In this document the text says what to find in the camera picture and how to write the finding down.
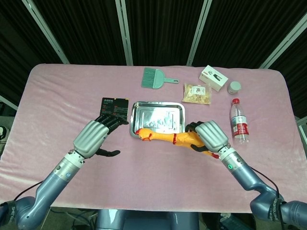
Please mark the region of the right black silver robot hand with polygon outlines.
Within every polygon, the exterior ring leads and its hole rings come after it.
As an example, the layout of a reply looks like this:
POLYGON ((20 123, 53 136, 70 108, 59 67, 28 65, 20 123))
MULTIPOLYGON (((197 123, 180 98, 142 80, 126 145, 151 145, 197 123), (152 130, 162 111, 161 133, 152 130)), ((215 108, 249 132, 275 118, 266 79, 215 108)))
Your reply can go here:
POLYGON ((191 131, 201 140, 200 146, 191 144, 191 148, 197 152, 210 151, 218 153, 222 148, 228 146, 228 137, 213 120, 207 122, 192 122, 185 127, 185 131, 191 131))

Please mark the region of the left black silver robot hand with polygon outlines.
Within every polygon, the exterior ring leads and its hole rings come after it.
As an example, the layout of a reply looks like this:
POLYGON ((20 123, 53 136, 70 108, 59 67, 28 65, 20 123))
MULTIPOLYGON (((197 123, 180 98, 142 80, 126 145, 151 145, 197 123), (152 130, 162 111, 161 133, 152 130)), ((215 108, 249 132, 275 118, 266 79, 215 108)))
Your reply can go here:
POLYGON ((73 141, 74 149, 85 159, 94 155, 114 157, 120 150, 107 151, 101 149, 105 139, 120 125, 127 125, 128 121, 115 115, 101 114, 90 121, 73 141))

